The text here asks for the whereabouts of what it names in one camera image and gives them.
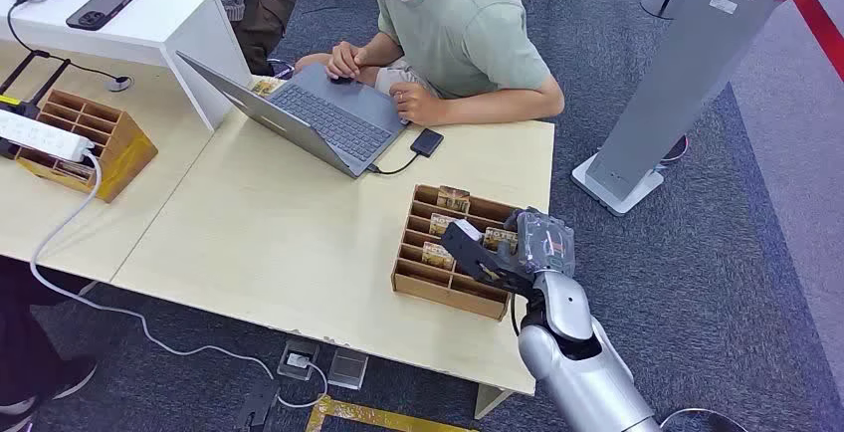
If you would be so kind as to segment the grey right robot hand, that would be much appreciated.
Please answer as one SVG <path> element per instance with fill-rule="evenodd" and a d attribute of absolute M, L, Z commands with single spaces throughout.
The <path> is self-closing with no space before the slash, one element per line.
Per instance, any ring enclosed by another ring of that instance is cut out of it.
<path fill-rule="evenodd" d="M 574 277 L 574 231 L 562 220 L 528 207 L 516 209 L 505 222 L 516 246 L 503 240 L 495 249 L 512 273 L 531 283 L 542 273 Z"/>

